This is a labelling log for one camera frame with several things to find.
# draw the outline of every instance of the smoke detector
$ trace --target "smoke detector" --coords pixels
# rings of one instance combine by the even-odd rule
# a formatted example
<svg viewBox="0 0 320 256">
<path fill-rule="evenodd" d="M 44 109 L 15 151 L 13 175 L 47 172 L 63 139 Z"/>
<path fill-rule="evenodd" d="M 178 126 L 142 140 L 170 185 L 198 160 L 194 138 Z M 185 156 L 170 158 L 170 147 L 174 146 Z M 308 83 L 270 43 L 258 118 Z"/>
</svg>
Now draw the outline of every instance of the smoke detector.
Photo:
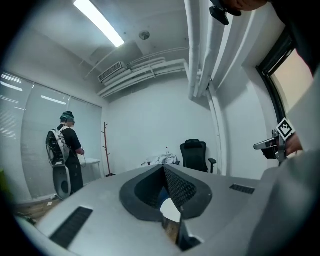
<svg viewBox="0 0 320 256">
<path fill-rule="evenodd" d="M 146 30 L 141 31 L 141 32 L 139 33 L 139 37 L 140 37 L 142 40 L 147 40 L 147 39 L 150 37 L 150 33 L 149 33 L 149 31 L 146 31 Z"/>
</svg>

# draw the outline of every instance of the green object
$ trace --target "green object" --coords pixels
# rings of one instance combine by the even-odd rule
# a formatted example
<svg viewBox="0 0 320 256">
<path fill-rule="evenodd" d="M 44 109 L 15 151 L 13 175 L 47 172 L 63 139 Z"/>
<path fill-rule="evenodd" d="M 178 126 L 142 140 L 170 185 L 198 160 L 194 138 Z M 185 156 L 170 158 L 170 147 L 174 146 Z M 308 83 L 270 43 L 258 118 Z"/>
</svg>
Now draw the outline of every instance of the green object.
<svg viewBox="0 0 320 256">
<path fill-rule="evenodd" d="M 13 200 L 13 195 L 11 194 L 8 184 L 7 184 L 7 180 L 6 180 L 6 176 L 5 176 L 5 170 L 3 168 L 0 168 L 0 190 L 3 193 L 4 197 L 12 202 Z"/>
</svg>

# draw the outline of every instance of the person's hand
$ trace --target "person's hand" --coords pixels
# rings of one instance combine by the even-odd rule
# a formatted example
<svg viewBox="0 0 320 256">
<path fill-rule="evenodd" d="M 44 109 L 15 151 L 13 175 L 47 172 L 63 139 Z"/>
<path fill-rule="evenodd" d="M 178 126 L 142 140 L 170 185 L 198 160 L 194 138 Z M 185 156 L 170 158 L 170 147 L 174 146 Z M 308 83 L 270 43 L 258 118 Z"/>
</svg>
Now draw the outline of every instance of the person's hand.
<svg viewBox="0 0 320 256">
<path fill-rule="evenodd" d="M 292 134 L 285 142 L 286 156 L 291 155 L 299 150 L 303 150 L 299 137 L 296 133 Z"/>
<path fill-rule="evenodd" d="M 267 0 L 223 0 L 230 9 L 237 11 L 253 11 L 267 3 Z"/>
</svg>

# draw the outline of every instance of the coat rack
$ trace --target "coat rack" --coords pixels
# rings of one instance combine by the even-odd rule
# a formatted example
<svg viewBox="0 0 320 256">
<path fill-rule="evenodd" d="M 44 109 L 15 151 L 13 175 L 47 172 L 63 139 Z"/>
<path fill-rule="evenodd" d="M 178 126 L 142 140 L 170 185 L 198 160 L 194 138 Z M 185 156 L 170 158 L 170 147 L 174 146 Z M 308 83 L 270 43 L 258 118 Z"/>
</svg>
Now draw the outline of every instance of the coat rack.
<svg viewBox="0 0 320 256">
<path fill-rule="evenodd" d="M 108 125 L 108 123 L 106 124 L 106 122 L 104 122 L 104 131 L 102 131 L 102 133 L 104 134 L 104 146 L 102 146 L 102 147 L 105 149 L 106 161 L 108 163 L 108 170 L 109 170 L 109 174 L 106 175 L 106 177 L 110 177 L 110 176 L 113 176 L 115 174 L 111 173 L 110 165 L 109 165 L 109 155 L 110 155 L 110 153 L 108 153 L 108 149 L 107 149 L 107 132 L 106 132 L 107 125 Z"/>
</svg>

